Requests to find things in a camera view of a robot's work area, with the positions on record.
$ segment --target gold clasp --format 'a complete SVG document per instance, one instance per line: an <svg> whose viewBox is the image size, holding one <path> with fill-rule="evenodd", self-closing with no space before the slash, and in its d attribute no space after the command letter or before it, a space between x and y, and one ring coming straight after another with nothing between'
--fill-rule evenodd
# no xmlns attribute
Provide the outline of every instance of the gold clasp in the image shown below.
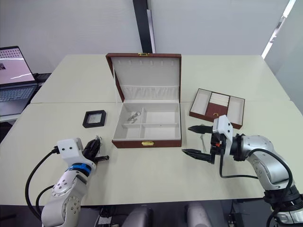
<svg viewBox="0 0 303 227"><path fill-rule="evenodd" d="M142 145L143 146L153 146L155 143L153 141L143 141Z"/></svg>
<svg viewBox="0 0 303 227"><path fill-rule="evenodd" d="M138 55L139 56L147 56L148 57L150 55L150 53L138 53Z"/></svg>

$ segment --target brown leather box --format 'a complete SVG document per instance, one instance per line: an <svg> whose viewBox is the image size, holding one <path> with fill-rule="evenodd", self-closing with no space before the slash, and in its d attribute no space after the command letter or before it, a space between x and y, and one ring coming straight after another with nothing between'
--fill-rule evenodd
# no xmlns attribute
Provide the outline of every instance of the brown leather box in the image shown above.
<svg viewBox="0 0 303 227"><path fill-rule="evenodd" d="M181 147L181 54L109 53L122 99L117 148Z"/></svg>
<svg viewBox="0 0 303 227"><path fill-rule="evenodd" d="M198 89L189 116L213 122L221 115L227 115L232 125L240 129L243 125L245 99Z"/></svg>

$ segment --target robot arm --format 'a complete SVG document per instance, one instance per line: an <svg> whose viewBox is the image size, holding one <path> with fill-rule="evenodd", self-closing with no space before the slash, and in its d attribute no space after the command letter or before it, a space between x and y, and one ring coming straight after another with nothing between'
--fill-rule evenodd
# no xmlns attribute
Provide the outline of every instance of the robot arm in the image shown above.
<svg viewBox="0 0 303 227"><path fill-rule="evenodd" d="M79 138L57 142L68 169L52 188L50 200L43 208L41 220L45 227L77 226L81 200L87 193L87 183L96 170L96 163L109 159L108 156L96 157L101 145L99 136L84 150Z"/></svg>
<svg viewBox="0 0 303 227"><path fill-rule="evenodd" d="M265 190L265 202L269 203L273 210L278 210L277 213L274 213L277 223L280 225L303 223L303 197L296 189L292 176L290 179L285 161L275 152L273 144L267 138L259 135L239 134L233 137L232 124L226 115L215 119L213 127L199 125L192 126L189 130L202 134L212 134L211 154L204 154L193 149L184 149L182 150L184 153L212 164L214 164L215 155L220 155L222 161L226 155L232 155L235 161L248 160Z"/></svg>

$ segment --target laptop keyboard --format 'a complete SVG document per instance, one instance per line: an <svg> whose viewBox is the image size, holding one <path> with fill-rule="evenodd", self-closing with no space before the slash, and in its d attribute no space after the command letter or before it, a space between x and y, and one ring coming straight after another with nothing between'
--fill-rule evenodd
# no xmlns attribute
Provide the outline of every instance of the laptop keyboard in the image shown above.
<svg viewBox="0 0 303 227"><path fill-rule="evenodd" d="M34 87L25 87L0 91L0 102L27 99L34 89Z"/></svg>

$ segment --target white wall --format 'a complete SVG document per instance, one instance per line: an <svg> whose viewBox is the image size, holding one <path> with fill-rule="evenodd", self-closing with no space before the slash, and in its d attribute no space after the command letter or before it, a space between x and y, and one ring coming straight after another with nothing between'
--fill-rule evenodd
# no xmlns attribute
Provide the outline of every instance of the white wall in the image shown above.
<svg viewBox="0 0 303 227"><path fill-rule="evenodd" d="M150 0L156 52L259 54L289 0Z"/></svg>
<svg viewBox="0 0 303 227"><path fill-rule="evenodd" d="M67 54L142 52L132 0L0 0L0 46L11 45L39 73Z"/></svg>
<svg viewBox="0 0 303 227"><path fill-rule="evenodd" d="M297 0L281 27L265 61L276 74L303 37L303 0Z"/></svg>
<svg viewBox="0 0 303 227"><path fill-rule="evenodd" d="M265 61L303 113L303 0L294 4Z"/></svg>

